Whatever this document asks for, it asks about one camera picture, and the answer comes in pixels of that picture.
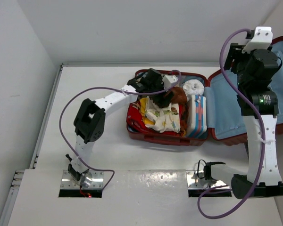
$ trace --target red fabric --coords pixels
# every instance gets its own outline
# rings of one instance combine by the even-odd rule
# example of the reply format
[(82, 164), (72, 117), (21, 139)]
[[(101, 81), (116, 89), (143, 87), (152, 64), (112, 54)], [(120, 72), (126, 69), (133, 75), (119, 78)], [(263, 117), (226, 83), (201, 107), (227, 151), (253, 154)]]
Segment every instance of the red fabric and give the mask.
[[(132, 127), (133, 129), (139, 131), (140, 133), (158, 133), (156, 131), (154, 131), (153, 129), (147, 128), (145, 126), (145, 123), (143, 123), (142, 121), (142, 115), (140, 113), (140, 108), (141, 108), (141, 103), (140, 101), (136, 101), (134, 103), (131, 103), (129, 105), (129, 109), (128, 109), (128, 114), (127, 114), (127, 119), (126, 122), (128, 123), (128, 125), (130, 125), (130, 127)], [(184, 106), (179, 105), (179, 114), (181, 115), (181, 112), (183, 111)], [(182, 134), (181, 133), (175, 133), (172, 131), (166, 131), (160, 134), (165, 134), (165, 135), (171, 135), (171, 136), (177, 136), (177, 137), (181, 137)]]

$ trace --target white plastic bracket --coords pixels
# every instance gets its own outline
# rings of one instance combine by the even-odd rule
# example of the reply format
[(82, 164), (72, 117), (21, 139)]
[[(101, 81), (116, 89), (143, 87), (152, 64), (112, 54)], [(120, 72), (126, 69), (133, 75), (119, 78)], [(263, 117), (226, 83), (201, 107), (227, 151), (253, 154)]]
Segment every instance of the white plastic bracket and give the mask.
[(256, 27), (254, 37), (243, 48), (242, 53), (251, 52), (254, 49), (267, 49), (273, 41), (271, 27)]
[(175, 82), (178, 81), (178, 78), (175, 75), (165, 75), (162, 78), (162, 81), (164, 82), (165, 89), (170, 88)]

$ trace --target metal mounting plate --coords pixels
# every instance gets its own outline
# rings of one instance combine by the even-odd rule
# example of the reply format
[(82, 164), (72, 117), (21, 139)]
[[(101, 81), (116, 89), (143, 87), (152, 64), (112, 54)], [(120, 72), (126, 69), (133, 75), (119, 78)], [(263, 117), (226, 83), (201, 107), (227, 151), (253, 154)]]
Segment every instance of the metal mounting plate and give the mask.
[[(203, 170), (199, 170), (199, 177), (197, 177), (197, 170), (187, 170), (186, 171), (186, 176), (187, 176), (187, 184), (188, 184), (188, 190), (205, 190), (208, 188), (212, 187), (217, 187), (217, 186), (224, 186), (226, 185), (223, 181), (221, 180), (205, 180), (205, 179), (200, 179), (204, 176)], [(220, 189), (229, 189), (229, 186), (222, 187)]]
[[(88, 172), (89, 186), (85, 186), (83, 190), (99, 190), (103, 187), (104, 173), (99, 171), (89, 171)], [(68, 170), (63, 171), (63, 176), (61, 180), (60, 190), (75, 190), (80, 189), (80, 184), (73, 179)]]

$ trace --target clothing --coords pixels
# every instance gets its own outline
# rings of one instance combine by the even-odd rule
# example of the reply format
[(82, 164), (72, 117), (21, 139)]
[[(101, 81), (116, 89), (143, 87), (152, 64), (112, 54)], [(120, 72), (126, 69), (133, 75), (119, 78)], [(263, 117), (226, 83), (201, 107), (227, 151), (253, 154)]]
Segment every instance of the clothing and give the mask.
[(203, 95), (204, 92), (204, 86), (201, 83), (201, 81), (197, 79), (191, 79), (186, 81), (183, 85), (182, 88), (188, 98), (190, 100), (191, 95)]
[(147, 128), (157, 132), (180, 132), (180, 117), (178, 104), (169, 104), (168, 107), (159, 108), (149, 97), (146, 98), (145, 117), (152, 123), (145, 122)]
[[(144, 133), (144, 134), (157, 133), (156, 131), (150, 128), (147, 128), (145, 126), (145, 123), (143, 122), (143, 116), (141, 115), (140, 110), (141, 110), (140, 101), (136, 101), (129, 105), (127, 119), (126, 119), (127, 124), (130, 125), (130, 127), (132, 127), (134, 130), (140, 133)], [(171, 131), (166, 131), (166, 132), (163, 132), (162, 134), (181, 137), (183, 133), (175, 133)]]
[(154, 126), (154, 125), (155, 125), (154, 122), (152, 122), (150, 119), (148, 119), (148, 118), (146, 117), (146, 105), (147, 105), (147, 101), (148, 101), (148, 99), (147, 99), (146, 97), (140, 99), (140, 104), (141, 104), (141, 106), (140, 106), (140, 113), (141, 113), (141, 115), (142, 115), (142, 121), (145, 123), (145, 126), (146, 126), (146, 127), (147, 127), (147, 125), (148, 125), (148, 126), (150, 126), (150, 125)]
[(174, 94), (174, 96), (171, 99), (172, 104), (185, 105), (188, 102), (187, 96), (186, 96), (183, 88), (173, 87), (167, 92), (167, 94), (170, 93), (170, 92), (172, 92)]

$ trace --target brown stuffed toy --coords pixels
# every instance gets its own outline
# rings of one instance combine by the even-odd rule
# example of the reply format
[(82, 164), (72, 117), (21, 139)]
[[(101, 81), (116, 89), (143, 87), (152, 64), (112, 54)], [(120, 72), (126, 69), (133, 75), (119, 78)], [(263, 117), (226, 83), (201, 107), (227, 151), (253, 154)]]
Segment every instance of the brown stuffed toy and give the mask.
[(171, 99), (172, 104), (185, 105), (188, 102), (187, 96), (183, 88), (173, 87), (165, 94), (165, 96), (167, 96), (170, 92), (174, 94), (174, 96)]

